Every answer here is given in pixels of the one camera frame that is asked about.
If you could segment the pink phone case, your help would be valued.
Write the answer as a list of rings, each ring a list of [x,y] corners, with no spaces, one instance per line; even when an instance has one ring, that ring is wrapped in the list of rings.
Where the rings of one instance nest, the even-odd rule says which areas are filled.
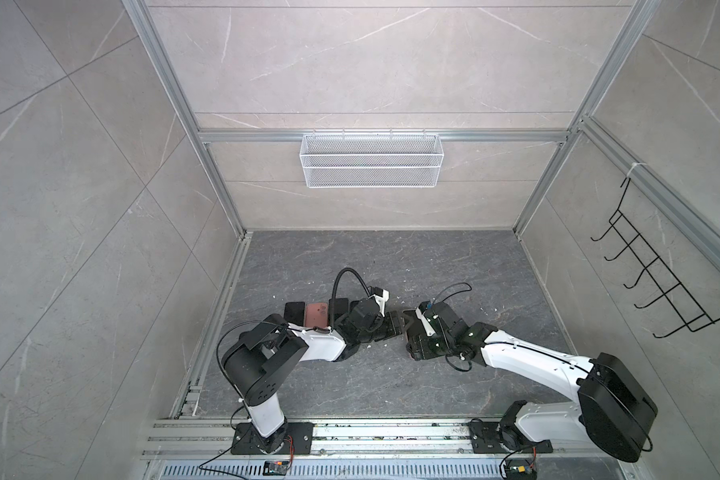
[[[329,328],[328,303],[311,303],[305,308],[304,326],[306,328],[327,330]]]

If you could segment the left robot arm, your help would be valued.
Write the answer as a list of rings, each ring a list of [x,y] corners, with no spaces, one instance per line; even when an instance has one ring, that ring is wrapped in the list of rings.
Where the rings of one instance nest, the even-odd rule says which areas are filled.
[[[403,333],[402,314],[383,312],[382,302],[376,295],[362,299],[327,328],[298,326],[272,314],[216,355],[222,375],[242,399],[260,439],[270,441],[285,434],[278,390],[298,364],[341,362],[365,344]]]

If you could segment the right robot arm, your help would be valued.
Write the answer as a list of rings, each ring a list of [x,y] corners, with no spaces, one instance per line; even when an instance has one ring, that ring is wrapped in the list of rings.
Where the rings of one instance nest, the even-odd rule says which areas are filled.
[[[654,448],[658,407],[617,357],[558,352],[482,322],[467,324],[447,303],[423,303],[403,314],[406,349],[416,361],[444,358],[505,370],[564,396],[539,404],[518,400],[493,435],[508,451],[556,441],[588,443],[628,463]]]

